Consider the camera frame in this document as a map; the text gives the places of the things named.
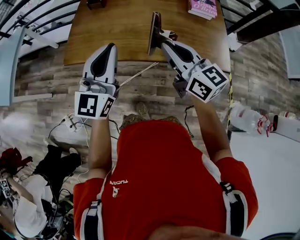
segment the white sneaker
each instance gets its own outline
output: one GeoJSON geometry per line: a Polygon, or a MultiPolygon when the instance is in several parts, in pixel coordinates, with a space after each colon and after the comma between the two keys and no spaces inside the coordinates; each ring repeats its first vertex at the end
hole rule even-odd
{"type": "Polygon", "coordinates": [[[72,154],[72,153],[79,154],[78,151],[75,148],[70,148],[69,152],[70,152],[70,154],[72,154]]]}
{"type": "Polygon", "coordinates": [[[46,137],[44,138],[44,144],[46,144],[46,146],[52,145],[58,147],[50,138],[46,138],[46,137]]]}

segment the person sitting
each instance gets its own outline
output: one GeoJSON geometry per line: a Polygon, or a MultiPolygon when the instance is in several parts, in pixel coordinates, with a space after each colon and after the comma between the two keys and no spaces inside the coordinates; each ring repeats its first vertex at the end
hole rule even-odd
{"type": "Polygon", "coordinates": [[[45,228],[53,215],[52,204],[59,204],[64,178],[81,165],[81,158],[74,148],[61,157],[62,149],[50,139],[44,139],[48,147],[45,158],[39,162],[24,187],[8,173],[3,175],[19,198],[14,201],[15,228],[21,237],[33,238],[45,228]]]}

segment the shoe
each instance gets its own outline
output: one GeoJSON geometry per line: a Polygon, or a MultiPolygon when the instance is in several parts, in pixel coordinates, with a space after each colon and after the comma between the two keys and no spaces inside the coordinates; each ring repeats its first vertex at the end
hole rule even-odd
{"type": "Polygon", "coordinates": [[[70,152],[70,154],[75,153],[75,154],[79,155],[79,153],[77,152],[77,150],[75,148],[70,148],[69,152],[70,152]]]}
{"type": "Polygon", "coordinates": [[[46,138],[46,137],[44,138],[44,144],[46,144],[46,146],[52,145],[58,147],[50,138],[46,138]]]}
{"type": "Polygon", "coordinates": [[[151,117],[148,113],[148,108],[146,107],[145,103],[138,102],[135,106],[135,111],[145,120],[151,120],[151,117]]]}

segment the red object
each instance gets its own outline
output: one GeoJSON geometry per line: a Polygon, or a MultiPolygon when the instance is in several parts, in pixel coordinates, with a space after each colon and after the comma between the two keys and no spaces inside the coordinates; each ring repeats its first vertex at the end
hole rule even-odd
{"type": "Polygon", "coordinates": [[[6,172],[14,176],[18,172],[18,168],[25,167],[30,162],[32,162],[32,157],[22,160],[22,155],[17,148],[9,148],[2,153],[0,169],[6,169],[6,172]]]}
{"type": "MultiPolygon", "coordinates": [[[[225,232],[222,189],[184,127],[160,120],[130,125],[120,134],[117,152],[117,166],[102,196],[105,240],[146,239],[163,224],[225,232]],[[113,187],[118,189],[116,197],[113,187]]],[[[248,169],[230,157],[216,165],[222,180],[244,193],[250,224],[258,203],[248,169]]],[[[103,181],[91,179],[74,187],[77,239],[82,213],[96,200],[103,181]]]]}

